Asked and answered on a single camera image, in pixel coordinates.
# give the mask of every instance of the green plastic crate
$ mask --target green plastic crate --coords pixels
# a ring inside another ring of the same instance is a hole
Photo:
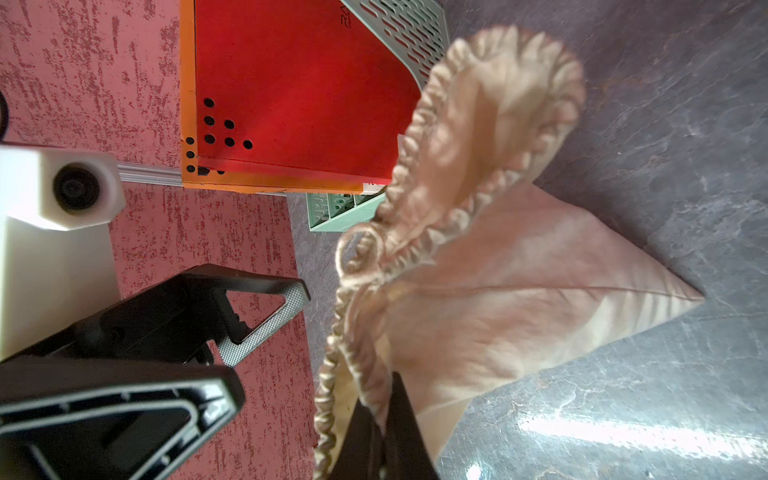
[[[371,220],[383,201],[383,192],[376,195],[307,194],[310,231],[346,232],[353,225]]]

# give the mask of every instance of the gray marble surface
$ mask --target gray marble surface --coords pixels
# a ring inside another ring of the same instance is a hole
[[[588,106],[538,184],[708,298],[476,399],[443,480],[768,478],[768,2],[443,3],[453,38],[516,23],[579,55]],[[289,202],[316,368],[337,235]]]

